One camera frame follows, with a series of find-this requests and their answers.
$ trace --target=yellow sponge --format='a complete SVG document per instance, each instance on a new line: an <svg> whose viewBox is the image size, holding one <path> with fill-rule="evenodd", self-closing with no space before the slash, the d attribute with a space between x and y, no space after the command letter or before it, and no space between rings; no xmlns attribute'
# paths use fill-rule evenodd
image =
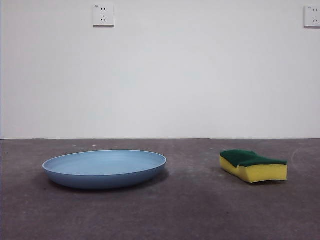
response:
<svg viewBox="0 0 320 240"><path fill-rule="evenodd" d="M220 153L220 165L228 173L248 183L287 180L287 161L262 157L253 151L223 151Z"/></svg>

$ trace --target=plate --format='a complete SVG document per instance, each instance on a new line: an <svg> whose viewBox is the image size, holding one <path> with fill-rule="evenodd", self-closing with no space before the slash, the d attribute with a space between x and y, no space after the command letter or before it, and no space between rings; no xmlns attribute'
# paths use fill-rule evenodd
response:
<svg viewBox="0 0 320 240"><path fill-rule="evenodd" d="M86 151L58 156L42 167L55 183L76 189L114 189L150 180L167 159L139 150Z"/></svg>

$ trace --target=gray floor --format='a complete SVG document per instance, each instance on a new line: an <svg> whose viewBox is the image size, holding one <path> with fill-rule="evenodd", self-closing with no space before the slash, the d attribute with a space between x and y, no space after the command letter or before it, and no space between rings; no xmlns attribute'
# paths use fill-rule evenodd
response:
<svg viewBox="0 0 320 240"><path fill-rule="evenodd" d="M163 154L166 170L130 188L84 191L48 180L42 163L76 152ZM249 184L219 153L288 160L288 181ZM78 139L1 141L2 240L320 239L320 139Z"/></svg>

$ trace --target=wall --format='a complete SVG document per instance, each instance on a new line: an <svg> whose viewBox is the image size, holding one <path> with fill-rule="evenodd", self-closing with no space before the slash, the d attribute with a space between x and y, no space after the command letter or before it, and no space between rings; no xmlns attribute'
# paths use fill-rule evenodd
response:
<svg viewBox="0 0 320 240"><path fill-rule="evenodd" d="M320 138L319 1L113 2L1 1L3 139Z"/></svg>

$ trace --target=white outlet cover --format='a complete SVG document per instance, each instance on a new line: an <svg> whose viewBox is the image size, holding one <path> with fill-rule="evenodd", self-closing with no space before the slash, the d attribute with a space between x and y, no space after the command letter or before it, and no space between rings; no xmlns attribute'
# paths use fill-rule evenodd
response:
<svg viewBox="0 0 320 240"><path fill-rule="evenodd" d="M304 7L304 27L320 28L320 6Z"/></svg>
<svg viewBox="0 0 320 240"><path fill-rule="evenodd" d="M100 27L115 26L115 6L112 3L95 4L92 7L92 24Z"/></svg>

